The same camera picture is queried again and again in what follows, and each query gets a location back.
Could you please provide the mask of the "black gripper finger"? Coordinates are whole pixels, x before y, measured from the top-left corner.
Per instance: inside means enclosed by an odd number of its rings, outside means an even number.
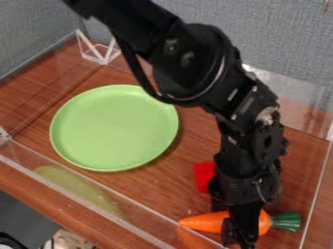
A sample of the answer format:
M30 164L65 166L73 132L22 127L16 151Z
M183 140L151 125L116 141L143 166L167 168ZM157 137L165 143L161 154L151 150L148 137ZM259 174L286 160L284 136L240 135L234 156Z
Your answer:
M220 210L230 215L225 224L220 225L223 244L238 243L240 249L255 249L255 243L259 239L259 215L263 202L230 204L224 201L220 206Z

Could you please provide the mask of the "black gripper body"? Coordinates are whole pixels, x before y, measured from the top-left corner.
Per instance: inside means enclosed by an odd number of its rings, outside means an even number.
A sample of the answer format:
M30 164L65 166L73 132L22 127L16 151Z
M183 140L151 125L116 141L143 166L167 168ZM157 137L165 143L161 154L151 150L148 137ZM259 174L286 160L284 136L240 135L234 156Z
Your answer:
M276 160L254 175L235 178L225 174L220 162L213 160L213 177L208 181L212 211L225 210L234 205L278 202L283 190L279 173L280 163Z

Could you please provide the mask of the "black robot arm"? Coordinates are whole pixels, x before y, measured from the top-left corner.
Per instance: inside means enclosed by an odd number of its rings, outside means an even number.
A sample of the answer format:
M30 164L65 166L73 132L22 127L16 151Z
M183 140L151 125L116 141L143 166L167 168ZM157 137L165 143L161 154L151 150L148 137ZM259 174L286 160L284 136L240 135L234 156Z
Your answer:
M215 116L220 151L208 183L213 210L228 217L223 243L255 249L259 214L279 201L288 141L276 95L242 66L239 50L213 26L187 23L152 0L62 0L116 38L143 90L163 103L199 106Z

